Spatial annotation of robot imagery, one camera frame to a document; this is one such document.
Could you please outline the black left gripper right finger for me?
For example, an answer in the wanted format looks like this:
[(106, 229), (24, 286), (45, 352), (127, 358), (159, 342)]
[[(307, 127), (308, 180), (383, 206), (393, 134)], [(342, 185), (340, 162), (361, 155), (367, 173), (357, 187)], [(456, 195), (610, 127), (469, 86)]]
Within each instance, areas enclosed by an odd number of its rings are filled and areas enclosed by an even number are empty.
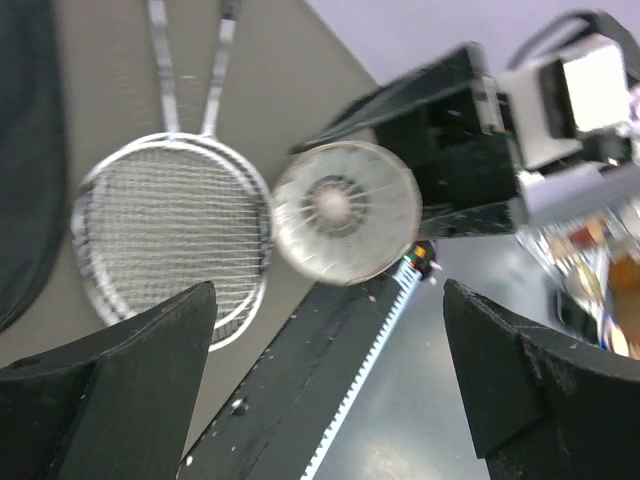
[(638, 478), (638, 361), (453, 279), (443, 315), (475, 452), (491, 478)]

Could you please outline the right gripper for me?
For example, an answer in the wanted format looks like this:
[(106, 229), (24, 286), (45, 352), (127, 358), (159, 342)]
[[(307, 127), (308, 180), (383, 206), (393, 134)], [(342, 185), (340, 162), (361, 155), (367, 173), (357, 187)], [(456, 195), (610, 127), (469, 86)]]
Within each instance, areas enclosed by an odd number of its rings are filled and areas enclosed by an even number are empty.
[(510, 235), (520, 218), (514, 142), (480, 44), (466, 42), (348, 104), (299, 154), (361, 130), (412, 171), (431, 238)]

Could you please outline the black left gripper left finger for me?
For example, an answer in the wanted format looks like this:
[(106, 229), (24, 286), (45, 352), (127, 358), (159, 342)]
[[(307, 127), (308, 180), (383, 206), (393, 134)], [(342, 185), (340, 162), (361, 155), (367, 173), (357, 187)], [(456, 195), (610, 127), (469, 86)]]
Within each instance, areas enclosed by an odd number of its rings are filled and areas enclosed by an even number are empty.
[(2, 368), (2, 478), (175, 478), (216, 314), (203, 282)]

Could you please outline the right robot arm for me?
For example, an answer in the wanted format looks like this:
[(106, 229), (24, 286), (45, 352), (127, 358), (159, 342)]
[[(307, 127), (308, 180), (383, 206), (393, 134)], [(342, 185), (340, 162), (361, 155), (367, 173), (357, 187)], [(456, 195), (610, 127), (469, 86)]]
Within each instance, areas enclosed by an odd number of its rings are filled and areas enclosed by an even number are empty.
[(592, 313), (598, 268), (639, 248), (639, 133), (618, 43), (593, 35), (487, 73), (463, 44), (293, 148), (277, 243), (304, 275), (363, 282), (420, 237), (516, 235)]

